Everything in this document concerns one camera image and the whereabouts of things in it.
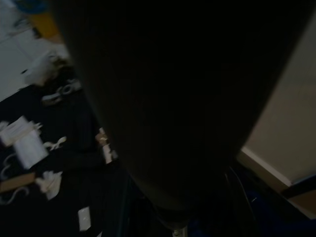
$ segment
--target yellow object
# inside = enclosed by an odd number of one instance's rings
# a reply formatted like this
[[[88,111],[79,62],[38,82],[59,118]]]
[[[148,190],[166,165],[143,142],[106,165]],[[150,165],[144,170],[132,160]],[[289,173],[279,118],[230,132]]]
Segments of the yellow object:
[[[51,38],[58,34],[57,26],[49,12],[28,15],[31,24],[37,28],[43,38]]]

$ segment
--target tangled cord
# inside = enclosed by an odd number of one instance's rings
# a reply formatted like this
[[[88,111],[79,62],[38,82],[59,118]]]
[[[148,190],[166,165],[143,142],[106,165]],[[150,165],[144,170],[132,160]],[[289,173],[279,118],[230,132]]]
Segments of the tangled cord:
[[[12,153],[12,154],[8,155],[3,161],[4,168],[2,169],[2,171],[0,173],[0,177],[1,177],[2,181],[8,179],[8,177],[5,175],[5,171],[8,170],[11,167],[11,164],[9,164],[7,161],[8,161],[8,159],[10,159],[11,157],[14,157],[14,156],[16,156],[16,153]],[[8,201],[4,201],[2,199],[2,197],[0,197],[0,205],[9,205],[10,203],[12,203],[13,200],[15,199],[16,194],[19,191],[24,191],[25,192],[25,196],[28,196],[30,194],[29,188],[27,188],[25,186],[19,187],[18,189],[14,190],[11,198]]]
[[[57,141],[57,143],[52,143],[52,142],[45,142],[44,147],[45,148],[50,148],[49,151],[53,151],[59,148],[62,148],[61,144],[67,141],[67,137],[61,137]]]

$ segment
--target white paper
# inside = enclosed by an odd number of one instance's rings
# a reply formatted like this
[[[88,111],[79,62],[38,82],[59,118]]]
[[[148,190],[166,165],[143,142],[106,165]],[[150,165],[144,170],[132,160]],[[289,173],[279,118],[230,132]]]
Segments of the white paper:
[[[78,211],[79,228],[80,231],[86,231],[91,227],[90,210],[89,207],[85,207]]]
[[[25,169],[48,156],[37,130],[34,130],[34,123],[28,122],[23,116],[1,131],[0,138],[6,146],[13,145]]]
[[[105,158],[105,163],[111,163],[112,162],[112,157],[111,157],[111,149],[109,144],[103,146],[103,154],[104,154],[104,158]]]

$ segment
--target white cable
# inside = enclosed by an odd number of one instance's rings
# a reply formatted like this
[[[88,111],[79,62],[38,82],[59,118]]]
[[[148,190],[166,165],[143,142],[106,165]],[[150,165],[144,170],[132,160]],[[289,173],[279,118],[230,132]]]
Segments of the white cable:
[[[46,148],[50,148],[49,151],[53,151],[56,149],[61,148],[62,146],[60,145],[61,143],[65,142],[67,140],[67,137],[61,137],[59,138],[59,140],[57,141],[57,143],[52,143],[52,142],[45,142],[44,143],[44,147]]]
[[[34,128],[36,130],[40,130],[42,127],[43,127],[43,125],[40,122],[34,124]]]
[[[16,156],[16,153],[12,153],[12,154],[8,155],[3,161],[4,168],[2,169],[2,171],[0,173],[0,177],[1,177],[2,181],[8,179],[8,177],[4,174],[4,172],[11,167],[11,164],[7,163],[8,159],[11,157],[14,157],[14,156]]]
[[[63,95],[69,95],[73,92],[73,86],[71,84],[65,85],[62,89]]]
[[[14,191],[14,193],[12,194],[12,197],[9,199],[9,201],[3,201],[2,200],[2,197],[0,197],[0,205],[9,205],[10,203],[13,202],[16,194],[19,192],[19,191],[25,191],[25,196],[28,196],[30,194],[30,190],[27,188],[27,187],[20,187],[18,189],[16,189]]]

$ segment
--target white wall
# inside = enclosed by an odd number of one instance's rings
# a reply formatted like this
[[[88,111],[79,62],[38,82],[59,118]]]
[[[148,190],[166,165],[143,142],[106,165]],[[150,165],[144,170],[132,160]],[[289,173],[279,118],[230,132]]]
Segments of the white wall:
[[[292,183],[316,174],[316,14],[245,148]]]

